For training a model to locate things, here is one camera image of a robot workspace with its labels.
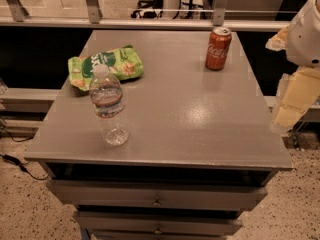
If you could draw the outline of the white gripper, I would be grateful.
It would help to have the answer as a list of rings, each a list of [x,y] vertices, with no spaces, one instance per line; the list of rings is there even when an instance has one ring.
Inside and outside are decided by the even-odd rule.
[[[319,0],[308,0],[289,27],[279,30],[265,47],[286,49],[287,59],[299,66],[292,75],[282,75],[272,112],[273,126],[292,128],[320,97],[320,69],[309,68],[320,67]]]

